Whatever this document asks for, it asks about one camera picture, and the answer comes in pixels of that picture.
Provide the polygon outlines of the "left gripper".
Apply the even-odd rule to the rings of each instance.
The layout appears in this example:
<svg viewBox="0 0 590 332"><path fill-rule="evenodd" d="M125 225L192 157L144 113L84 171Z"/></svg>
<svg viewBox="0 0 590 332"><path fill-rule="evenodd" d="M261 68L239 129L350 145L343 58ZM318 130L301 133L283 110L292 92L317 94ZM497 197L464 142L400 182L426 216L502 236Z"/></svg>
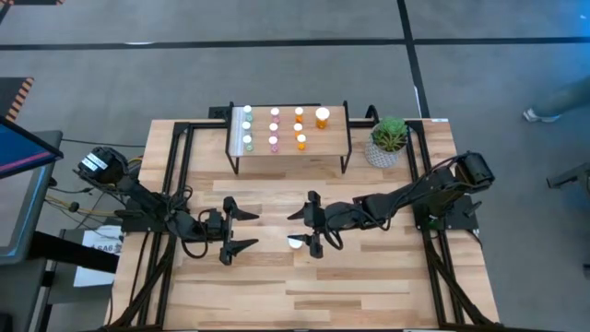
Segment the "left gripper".
<svg viewBox="0 0 590 332"><path fill-rule="evenodd" d="M227 196L223 200L223 212L225 216L213 208L206 220L206 237L209 242L222 242L219 253L219 261L223 265L230 265L232 258L248 247L258 243L257 239L232 241L233 219L251 220L258 219L257 214L240 209L232 196Z"/></svg>

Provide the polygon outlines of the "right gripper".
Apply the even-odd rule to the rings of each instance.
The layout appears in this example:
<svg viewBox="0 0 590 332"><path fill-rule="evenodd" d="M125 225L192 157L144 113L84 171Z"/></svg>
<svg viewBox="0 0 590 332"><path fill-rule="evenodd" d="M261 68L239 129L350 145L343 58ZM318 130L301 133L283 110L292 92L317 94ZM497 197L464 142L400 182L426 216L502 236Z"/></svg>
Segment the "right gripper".
<svg viewBox="0 0 590 332"><path fill-rule="evenodd" d="M288 216L289 220L303 219L306 209L306 226L313 230L311 235L293 234L288 236L289 244L307 244L310 248L310 255L313 258L322 258L324 256L321 236L323 235L328 243L336 248L341 249L341 237L338 231L331 229L327 223L325 210L321 208L321 197L315 191L308 192L308 202L297 212Z"/></svg>

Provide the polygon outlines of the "potted succulent patterned pot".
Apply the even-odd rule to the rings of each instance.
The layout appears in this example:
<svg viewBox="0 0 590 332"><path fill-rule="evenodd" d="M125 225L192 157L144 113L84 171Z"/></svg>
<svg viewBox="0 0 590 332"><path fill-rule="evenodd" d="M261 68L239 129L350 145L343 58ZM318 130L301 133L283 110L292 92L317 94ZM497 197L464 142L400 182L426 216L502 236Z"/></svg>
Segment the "potted succulent patterned pot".
<svg viewBox="0 0 590 332"><path fill-rule="evenodd" d="M408 142L407 124L402 118L386 117L376 124L365 146L365 158L371 166L393 167Z"/></svg>

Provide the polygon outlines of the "white paper sheet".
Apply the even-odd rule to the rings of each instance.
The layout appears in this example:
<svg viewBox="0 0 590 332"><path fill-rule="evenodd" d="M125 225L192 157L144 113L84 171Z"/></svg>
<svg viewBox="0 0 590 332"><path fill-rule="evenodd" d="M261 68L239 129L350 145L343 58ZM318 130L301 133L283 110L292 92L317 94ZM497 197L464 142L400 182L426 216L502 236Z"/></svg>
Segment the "white paper sheet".
<svg viewBox="0 0 590 332"><path fill-rule="evenodd" d="M82 244L108 254L119 256L123 246L123 232L118 225L101 226L95 231L84 231ZM108 285L113 282L113 273L78 267L73 286L76 288L93 287Z"/></svg>

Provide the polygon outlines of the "black beam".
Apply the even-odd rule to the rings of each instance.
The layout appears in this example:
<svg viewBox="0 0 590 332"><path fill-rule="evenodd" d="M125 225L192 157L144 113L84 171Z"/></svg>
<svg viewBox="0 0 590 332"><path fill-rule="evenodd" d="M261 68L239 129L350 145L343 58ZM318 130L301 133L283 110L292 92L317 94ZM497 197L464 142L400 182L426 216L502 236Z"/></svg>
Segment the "black beam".
<svg viewBox="0 0 590 332"><path fill-rule="evenodd" d="M40 231L32 235L27 258L44 258L108 273L115 273L119 262L118 255Z"/></svg>

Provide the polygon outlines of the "monitor blue screen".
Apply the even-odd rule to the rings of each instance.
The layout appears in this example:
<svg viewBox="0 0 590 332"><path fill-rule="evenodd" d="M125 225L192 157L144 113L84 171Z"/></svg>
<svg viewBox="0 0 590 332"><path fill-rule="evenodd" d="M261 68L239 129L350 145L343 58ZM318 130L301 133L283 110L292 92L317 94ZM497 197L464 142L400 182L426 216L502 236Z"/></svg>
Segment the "monitor blue screen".
<svg viewBox="0 0 590 332"><path fill-rule="evenodd" d="M0 118L0 179L64 157L62 151L22 127Z"/></svg>

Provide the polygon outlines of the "orange black striped mat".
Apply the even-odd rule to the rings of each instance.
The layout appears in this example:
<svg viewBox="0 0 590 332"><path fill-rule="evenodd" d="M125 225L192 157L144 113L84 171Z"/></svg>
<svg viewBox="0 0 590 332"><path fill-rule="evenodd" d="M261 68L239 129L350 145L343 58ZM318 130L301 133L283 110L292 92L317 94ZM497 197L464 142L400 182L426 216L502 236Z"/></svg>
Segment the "orange black striped mat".
<svg viewBox="0 0 590 332"><path fill-rule="evenodd" d="M0 77L0 118L17 120L34 81L33 77Z"/></svg>

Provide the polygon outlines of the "black chair base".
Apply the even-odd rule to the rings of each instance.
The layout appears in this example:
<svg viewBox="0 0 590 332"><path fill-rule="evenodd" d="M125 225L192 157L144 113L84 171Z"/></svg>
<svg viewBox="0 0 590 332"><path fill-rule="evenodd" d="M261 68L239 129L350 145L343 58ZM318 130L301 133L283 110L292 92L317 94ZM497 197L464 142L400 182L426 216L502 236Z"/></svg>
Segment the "black chair base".
<svg viewBox="0 0 590 332"><path fill-rule="evenodd" d="M590 193L590 162L585 162L568 171L547 178L549 188L560 188L566 183L579 183L583 189Z"/></svg>

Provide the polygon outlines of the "person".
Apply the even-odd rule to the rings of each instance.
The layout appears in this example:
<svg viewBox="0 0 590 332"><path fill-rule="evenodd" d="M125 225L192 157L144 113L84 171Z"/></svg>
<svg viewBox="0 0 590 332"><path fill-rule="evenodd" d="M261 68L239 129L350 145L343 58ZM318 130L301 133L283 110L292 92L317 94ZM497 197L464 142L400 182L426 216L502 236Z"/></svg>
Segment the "person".
<svg viewBox="0 0 590 332"><path fill-rule="evenodd" d="M590 104L590 76L542 97L523 112L523 117L529 123L553 123L568 111L588 104Z"/></svg>

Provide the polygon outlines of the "wooden shelf black frame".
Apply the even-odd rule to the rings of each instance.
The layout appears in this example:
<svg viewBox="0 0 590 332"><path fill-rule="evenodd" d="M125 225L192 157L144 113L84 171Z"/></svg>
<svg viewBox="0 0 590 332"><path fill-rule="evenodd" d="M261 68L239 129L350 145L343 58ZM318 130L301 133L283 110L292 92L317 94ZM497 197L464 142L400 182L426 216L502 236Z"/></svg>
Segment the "wooden shelf black frame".
<svg viewBox="0 0 590 332"><path fill-rule="evenodd" d="M235 173L239 172L240 160L254 157L338 157L340 158L341 171L348 167L351 154L351 138L349 130L348 106L322 106L322 105L273 105L252 106L252 138L254 150L247 152L244 149L242 138L245 136L242 123L245 121L243 106L231 105L230 116L227 119L227 138L225 153L230 160L230 165ZM278 153L270 150L268 138L269 125L274 123L270 110L274 107L280 110L280 123L278 124ZM306 149L298 150L298 141L293 130L295 120L295 108L303 108L302 134L306 136ZM325 107L330 111L330 116L325 129L319 129L315 123L315 111Z"/></svg>

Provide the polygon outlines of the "black aluminium rig frame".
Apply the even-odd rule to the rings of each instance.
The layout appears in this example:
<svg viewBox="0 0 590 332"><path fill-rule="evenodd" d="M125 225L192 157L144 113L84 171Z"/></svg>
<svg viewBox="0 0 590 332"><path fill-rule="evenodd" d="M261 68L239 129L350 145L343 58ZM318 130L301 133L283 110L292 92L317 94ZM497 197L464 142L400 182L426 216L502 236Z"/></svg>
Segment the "black aluminium rig frame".
<svg viewBox="0 0 590 332"><path fill-rule="evenodd" d="M456 297L440 274L428 268L426 233L414 226L410 208L401 209L389 231L350 231L345 247L326 248L312 258L307 249L289 247L288 236L302 233L291 214L309 191L324 204L391 192L420 175L426 166L455 152L450 125L418 119L414 139L424 148L404 153L392 170L372 168L363 155L370 121L351 132L352 155L342 169L335 160L245 159L234 171L225 155L226 129L220 119L195 122L187 182L194 192L189 208L201 216L220 208L227 196L254 213L235 224L238 239L254 239L229 266L219 262L220 246L197 245L194 260L186 248L173 250L171 268L157 281L147 318L124 321L132 292L145 281L150 237L128 234L113 285L113 306L99 332L187 330L431 329L456 330L460 320L476 327L468 311L453 313Z"/></svg>

